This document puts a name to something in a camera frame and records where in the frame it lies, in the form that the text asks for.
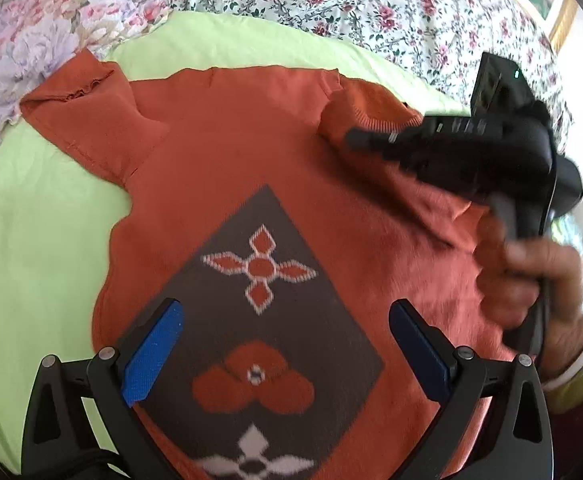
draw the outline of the dark blue gripper pad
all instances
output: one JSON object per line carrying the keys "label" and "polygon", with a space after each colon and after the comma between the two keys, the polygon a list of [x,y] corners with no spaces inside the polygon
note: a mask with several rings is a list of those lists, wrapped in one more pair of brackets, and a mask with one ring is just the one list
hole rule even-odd
{"label": "dark blue gripper pad", "polygon": [[429,400],[444,403],[451,394],[449,368],[427,338],[432,330],[407,300],[389,309],[389,330]]}
{"label": "dark blue gripper pad", "polygon": [[146,399],[184,326],[184,310],[172,301],[125,368],[122,396],[127,406]]}

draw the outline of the green bed sheet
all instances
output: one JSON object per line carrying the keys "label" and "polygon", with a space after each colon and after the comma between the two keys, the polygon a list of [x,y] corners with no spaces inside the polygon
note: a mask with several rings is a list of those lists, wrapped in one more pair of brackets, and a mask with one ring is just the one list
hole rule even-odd
{"label": "green bed sheet", "polygon": [[[144,38],[109,56],[131,80],[182,68],[337,68],[378,82],[422,112],[466,112],[462,105],[375,54],[276,23],[174,12]],[[87,173],[25,121],[0,147],[0,461],[20,468],[29,394],[46,354],[90,358],[92,306],[108,268],[112,226],[129,213],[120,188]],[[110,447],[94,405],[95,433]]]}

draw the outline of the orange sweater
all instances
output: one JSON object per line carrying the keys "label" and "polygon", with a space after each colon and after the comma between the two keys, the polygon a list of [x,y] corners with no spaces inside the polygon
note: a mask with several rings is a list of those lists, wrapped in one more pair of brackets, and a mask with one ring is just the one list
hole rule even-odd
{"label": "orange sweater", "polygon": [[509,355],[479,315],[478,211],[343,146],[353,125],[421,120],[381,86],[279,66],[130,83],[84,51],[21,106],[132,199],[94,348],[162,298],[182,304],[139,412],[183,477],[387,480],[437,409],[389,332],[397,298],[452,343]]}

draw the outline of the silver bolt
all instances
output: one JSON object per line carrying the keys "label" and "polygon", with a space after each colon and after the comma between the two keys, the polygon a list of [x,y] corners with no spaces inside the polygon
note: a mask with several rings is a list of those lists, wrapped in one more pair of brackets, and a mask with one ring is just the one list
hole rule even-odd
{"label": "silver bolt", "polygon": [[55,362],[56,362],[56,356],[55,355],[48,355],[42,359],[41,364],[42,364],[43,368],[51,368]]}
{"label": "silver bolt", "polygon": [[474,358],[474,351],[468,346],[459,346],[456,348],[456,353],[458,357],[465,361],[471,361]]}
{"label": "silver bolt", "polygon": [[106,346],[98,352],[98,357],[103,361],[111,359],[114,355],[116,355],[116,351],[110,346]]}
{"label": "silver bolt", "polygon": [[531,363],[533,361],[531,360],[531,357],[529,357],[527,354],[520,354],[518,356],[518,362],[523,366],[531,366]]}

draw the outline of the white floral fabric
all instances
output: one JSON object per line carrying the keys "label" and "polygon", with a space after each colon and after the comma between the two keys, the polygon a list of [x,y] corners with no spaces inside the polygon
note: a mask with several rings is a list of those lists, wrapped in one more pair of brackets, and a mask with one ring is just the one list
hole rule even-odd
{"label": "white floral fabric", "polygon": [[20,116],[18,102],[83,48],[108,50],[153,30],[162,0],[13,0],[0,7],[0,131]]}
{"label": "white floral fabric", "polygon": [[546,102],[562,150],[571,124],[549,40],[514,0],[165,0],[351,41],[469,104],[483,51],[513,59]]}

